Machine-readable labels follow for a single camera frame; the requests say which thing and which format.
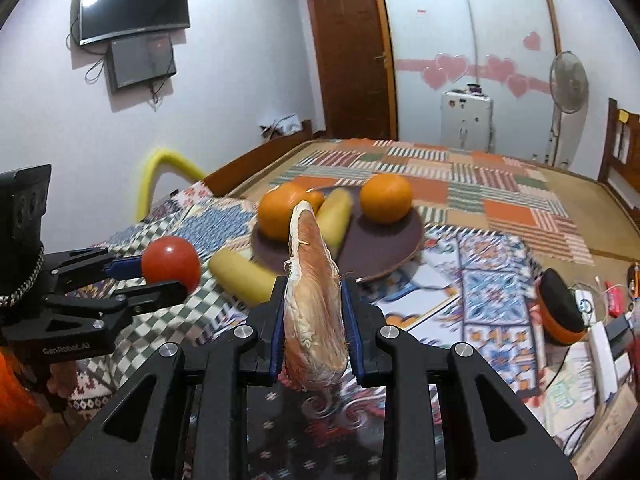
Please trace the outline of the red tomato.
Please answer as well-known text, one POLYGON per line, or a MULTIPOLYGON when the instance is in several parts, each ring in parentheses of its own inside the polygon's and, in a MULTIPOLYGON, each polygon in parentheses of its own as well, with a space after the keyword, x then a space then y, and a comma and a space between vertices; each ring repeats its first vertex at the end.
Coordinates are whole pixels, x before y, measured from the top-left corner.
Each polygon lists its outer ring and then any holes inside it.
POLYGON ((192 294, 201 281, 201 263, 195 248, 176 236, 154 240, 141 257, 142 278, 148 284, 178 281, 192 294))

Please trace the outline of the large orange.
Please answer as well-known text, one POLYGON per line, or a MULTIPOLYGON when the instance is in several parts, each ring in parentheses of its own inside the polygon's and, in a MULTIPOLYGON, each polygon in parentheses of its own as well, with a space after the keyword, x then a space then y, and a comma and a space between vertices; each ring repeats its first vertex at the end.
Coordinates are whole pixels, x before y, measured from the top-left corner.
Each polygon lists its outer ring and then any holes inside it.
POLYGON ((319 191, 308 191, 286 182, 262 196, 257 207, 257 226, 263 236, 275 242, 288 241, 288 229, 295 206, 306 200, 317 212, 324 202, 319 191))
POLYGON ((392 224, 411 210, 412 189, 399 174, 375 174, 360 188, 359 201, 362 213, 370 221, 392 224))

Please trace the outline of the dark purple plate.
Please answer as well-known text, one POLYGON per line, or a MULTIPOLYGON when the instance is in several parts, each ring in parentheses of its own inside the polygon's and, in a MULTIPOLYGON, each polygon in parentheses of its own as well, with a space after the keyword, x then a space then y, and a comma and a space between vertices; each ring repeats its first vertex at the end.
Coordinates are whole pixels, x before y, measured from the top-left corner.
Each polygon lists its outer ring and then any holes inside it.
MULTIPOLYGON (((359 188, 343 186, 352 194, 352 220, 346 232, 336 264, 341 275, 365 283, 391 274, 411 260, 423 244, 423 223, 412 208, 398 222, 384 226, 369 221, 362 213, 359 188)), ((274 242, 254 226, 252 249, 255 259, 265 268, 283 274, 288 260, 288 242, 274 242)))

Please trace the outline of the dark floral cloth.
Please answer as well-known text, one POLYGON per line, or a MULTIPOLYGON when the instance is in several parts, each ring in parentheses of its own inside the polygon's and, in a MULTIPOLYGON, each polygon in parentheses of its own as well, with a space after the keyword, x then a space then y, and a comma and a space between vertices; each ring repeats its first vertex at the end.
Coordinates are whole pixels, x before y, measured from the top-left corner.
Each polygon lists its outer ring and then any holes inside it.
POLYGON ((246 390, 247 477, 378 479, 385 389, 346 375, 325 392, 277 384, 246 390))

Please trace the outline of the yellow foam tube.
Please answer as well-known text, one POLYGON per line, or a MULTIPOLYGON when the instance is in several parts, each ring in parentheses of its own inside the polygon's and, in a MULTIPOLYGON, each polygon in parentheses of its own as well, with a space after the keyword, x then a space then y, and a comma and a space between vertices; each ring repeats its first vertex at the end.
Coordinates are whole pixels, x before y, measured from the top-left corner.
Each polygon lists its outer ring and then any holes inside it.
POLYGON ((134 218, 143 220, 151 211, 153 196, 162 174, 178 174, 184 180, 196 182, 206 177, 205 171, 186 156, 169 148, 158 148, 143 166, 138 186, 134 218))

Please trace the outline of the black orange round object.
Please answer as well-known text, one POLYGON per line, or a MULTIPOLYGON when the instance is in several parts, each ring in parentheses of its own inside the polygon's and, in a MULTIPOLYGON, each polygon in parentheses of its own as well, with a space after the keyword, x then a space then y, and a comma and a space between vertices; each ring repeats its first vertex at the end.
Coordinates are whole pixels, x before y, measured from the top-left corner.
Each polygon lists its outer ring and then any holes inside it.
POLYGON ((554 269, 542 272, 536 283, 542 326, 548 341, 569 347, 586 333, 582 312, 567 284, 554 269))

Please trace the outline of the patchwork bed quilt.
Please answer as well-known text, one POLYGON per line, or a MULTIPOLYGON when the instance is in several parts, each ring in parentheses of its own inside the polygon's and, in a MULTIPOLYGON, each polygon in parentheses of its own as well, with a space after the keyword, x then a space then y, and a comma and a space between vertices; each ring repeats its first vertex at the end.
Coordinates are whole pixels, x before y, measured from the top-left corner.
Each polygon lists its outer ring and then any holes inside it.
MULTIPOLYGON (((370 282, 341 275, 337 267, 341 290, 343 281, 353 280, 361 299, 380 308, 387 324, 421 344, 443 349, 470 344, 528 408, 528 400, 540 393, 544 360, 528 263, 539 222, 551 222, 551 239, 577 261, 588 257, 563 206, 547 192, 534 192, 544 179, 526 162, 366 139, 311 143, 262 189, 292 182, 323 192, 349 185, 360 191, 375 174, 399 174, 409 181, 412 208, 424 226, 423 244, 400 268, 370 282)), ((229 202, 252 207, 257 226, 254 196, 212 198, 194 206, 229 202)), ((446 476, 446 466, 435 387, 430 395, 440 477, 446 476)))

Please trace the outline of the white box appliance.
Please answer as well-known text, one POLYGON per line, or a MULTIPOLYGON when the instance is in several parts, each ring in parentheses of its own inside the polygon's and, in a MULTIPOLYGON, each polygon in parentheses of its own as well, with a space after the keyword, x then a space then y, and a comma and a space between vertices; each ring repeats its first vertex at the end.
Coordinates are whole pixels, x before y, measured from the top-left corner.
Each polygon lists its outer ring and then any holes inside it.
POLYGON ((489 153, 494 143, 494 101, 479 84, 442 94, 440 143, 447 148, 489 153))

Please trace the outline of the standing electric fan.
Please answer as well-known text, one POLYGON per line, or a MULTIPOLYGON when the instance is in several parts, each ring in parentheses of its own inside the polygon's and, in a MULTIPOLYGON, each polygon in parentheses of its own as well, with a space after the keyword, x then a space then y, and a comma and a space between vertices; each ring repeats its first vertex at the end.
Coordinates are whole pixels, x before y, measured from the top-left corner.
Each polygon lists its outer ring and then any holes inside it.
POLYGON ((550 66, 549 89, 553 112, 544 163, 554 166, 558 160, 564 115, 580 112, 588 102, 589 82, 584 64, 570 50, 555 55, 550 66))

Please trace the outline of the brown wooden door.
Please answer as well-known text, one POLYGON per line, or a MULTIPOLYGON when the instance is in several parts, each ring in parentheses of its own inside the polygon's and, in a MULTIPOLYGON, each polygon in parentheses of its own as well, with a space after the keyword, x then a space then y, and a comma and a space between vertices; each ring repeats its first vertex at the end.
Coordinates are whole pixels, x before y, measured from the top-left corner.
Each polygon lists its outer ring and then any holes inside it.
POLYGON ((378 0, 308 0, 326 132, 397 138, 378 0))

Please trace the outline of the sliding wardrobe with hearts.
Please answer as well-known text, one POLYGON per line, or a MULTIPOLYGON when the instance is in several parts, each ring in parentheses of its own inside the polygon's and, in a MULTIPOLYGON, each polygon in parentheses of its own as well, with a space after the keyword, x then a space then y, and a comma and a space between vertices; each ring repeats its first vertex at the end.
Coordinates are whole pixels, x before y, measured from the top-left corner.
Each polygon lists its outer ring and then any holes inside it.
POLYGON ((558 49, 548 0, 384 0, 398 136, 440 143, 442 94, 479 84, 494 101, 491 153, 543 160, 558 49))

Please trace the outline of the small black wall monitor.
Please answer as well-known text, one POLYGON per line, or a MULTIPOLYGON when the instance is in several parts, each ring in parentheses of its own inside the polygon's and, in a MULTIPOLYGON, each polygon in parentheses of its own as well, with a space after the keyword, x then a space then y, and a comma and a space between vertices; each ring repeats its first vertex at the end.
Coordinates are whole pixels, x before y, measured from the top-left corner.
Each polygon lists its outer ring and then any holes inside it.
POLYGON ((166 32, 113 39, 106 56, 111 92, 152 84, 177 73, 174 45, 166 32))

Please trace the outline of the black wall television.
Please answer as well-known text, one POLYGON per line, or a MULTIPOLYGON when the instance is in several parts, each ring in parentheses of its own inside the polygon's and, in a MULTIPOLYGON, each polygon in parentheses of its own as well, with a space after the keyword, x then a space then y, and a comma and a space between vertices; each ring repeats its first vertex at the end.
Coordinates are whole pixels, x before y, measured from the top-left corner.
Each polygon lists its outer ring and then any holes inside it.
POLYGON ((191 26, 188 0, 79 0, 78 44, 191 26))

